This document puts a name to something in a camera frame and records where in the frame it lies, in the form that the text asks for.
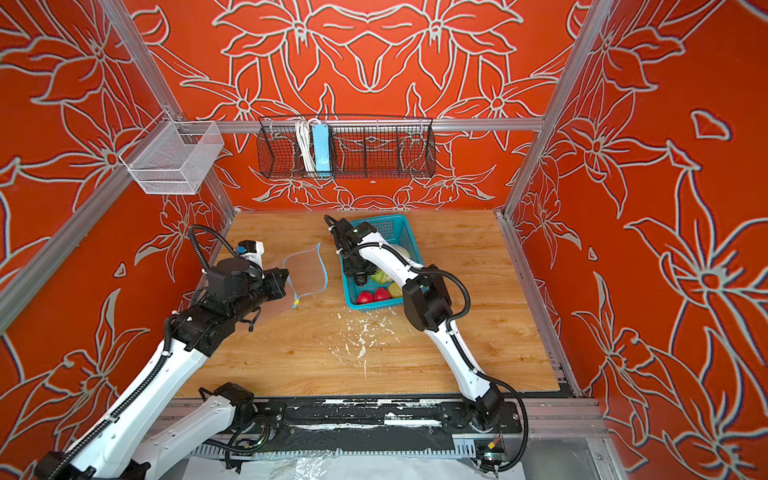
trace wooden table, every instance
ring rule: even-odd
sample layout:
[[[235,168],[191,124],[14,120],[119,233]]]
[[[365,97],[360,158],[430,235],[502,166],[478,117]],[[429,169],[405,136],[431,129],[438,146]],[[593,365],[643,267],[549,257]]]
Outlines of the wooden table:
[[[301,299],[296,309],[260,319],[252,333],[239,323],[214,356],[179,390],[196,397],[201,386],[235,382],[257,396],[320,396],[457,392],[458,386],[432,341],[402,312],[359,313],[343,297],[342,274],[326,212],[240,213],[227,239],[261,240],[265,266],[318,243],[328,287]],[[335,218],[378,212],[332,212]],[[550,361],[512,268],[491,211],[409,211],[427,264],[454,273],[472,296],[472,309],[457,320],[482,368],[521,391],[558,390]],[[229,253],[222,249],[222,258]],[[454,309],[462,296],[447,282]]]

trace black wire basket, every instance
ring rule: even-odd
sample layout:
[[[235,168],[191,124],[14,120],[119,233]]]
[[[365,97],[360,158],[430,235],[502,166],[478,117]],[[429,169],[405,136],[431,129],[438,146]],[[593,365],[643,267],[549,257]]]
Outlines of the black wire basket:
[[[328,126],[329,168],[307,171],[296,121]],[[359,114],[280,115],[259,118],[259,170],[267,178],[430,178],[435,175],[431,118]],[[310,151],[316,157],[313,142]]]

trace coiled white cord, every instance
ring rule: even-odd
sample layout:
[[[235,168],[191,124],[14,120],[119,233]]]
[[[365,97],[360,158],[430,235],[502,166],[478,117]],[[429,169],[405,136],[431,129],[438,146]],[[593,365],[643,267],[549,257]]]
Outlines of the coiled white cord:
[[[310,150],[310,122],[320,123],[320,120],[316,118],[310,118],[309,121],[297,120],[296,121],[296,142],[299,144],[301,150],[301,157],[304,159],[304,169],[308,172],[316,171],[315,159],[312,158],[312,151]]]

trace teal basket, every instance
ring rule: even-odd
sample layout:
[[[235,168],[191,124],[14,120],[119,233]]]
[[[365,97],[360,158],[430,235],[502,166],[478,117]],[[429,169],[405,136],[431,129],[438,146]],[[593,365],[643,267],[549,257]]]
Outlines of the teal basket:
[[[411,260],[418,263],[424,263],[422,261],[422,254],[419,253],[419,247],[416,246],[416,238],[413,237],[413,230],[408,223],[408,219],[404,215],[382,215],[381,217],[359,218],[358,220],[351,220],[350,223],[353,227],[357,227],[362,222],[368,222],[373,225],[384,240],[400,245],[408,250],[411,254]],[[339,256],[339,262],[342,269],[342,281],[344,282],[344,298],[346,299],[346,305],[352,310],[359,310],[362,312],[368,312],[370,310],[378,310],[382,308],[389,308],[395,305],[402,305],[402,298],[393,298],[390,300],[384,300],[382,302],[364,303],[363,305],[355,305],[355,300],[361,292],[374,293],[378,288],[387,288],[392,283],[381,284],[374,282],[370,278],[368,283],[363,286],[357,286],[355,279],[351,276],[344,275],[344,260]]]

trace robotic arm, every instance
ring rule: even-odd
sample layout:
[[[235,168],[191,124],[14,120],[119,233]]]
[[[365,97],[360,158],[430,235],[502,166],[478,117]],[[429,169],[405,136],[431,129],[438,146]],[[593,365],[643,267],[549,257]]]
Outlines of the robotic arm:
[[[523,418],[525,406],[519,394],[507,383],[494,379],[483,372],[470,353],[455,320],[467,314],[470,298],[462,282],[449,272],[435,265],[424,267],[404,258],[392,248],[375,227],[367,222],[354,227],[346,219],[335,220],[326,215],[328,230],[333,235],[336,252],[343,258],[345,275],[362,286],[376,267],[389,275],[402,288],[402,304],[409,322],[429,336],[440,350],[456,378],[464,403],[471,413],[471,422],[480,432],[490,431],[498,424],[504,397],[498,386],[504,386],[518,400]],[[464,307],[453,313],[451,297],[444,279],[451,280],[461,290]],[[499,466],[488,462],[482,468],[498,471],[510,469],[522,457],[528,440],[528,422],[523,425],[523,443],[515,458]]]
[[[218,238],[233,258],[210,266],[197,242],[198,230]],[[46,454],[35,468],[38,478],[155,480],[201,443],[214,442],[208,440],[211,436],[256,418],[253,394],[227,383],[195,412],[141,441],[176,391],[234,332],[235,323],[249,323],[253,330],[256,319],[244,317],[285,296],[288,270],[262,269],[261,242],[246,240],[235,250],[202,225],[191,225],[187,235],[207,274],[206,293],[165,320],[164,339],[152,360],[83,437],[66,452]]]

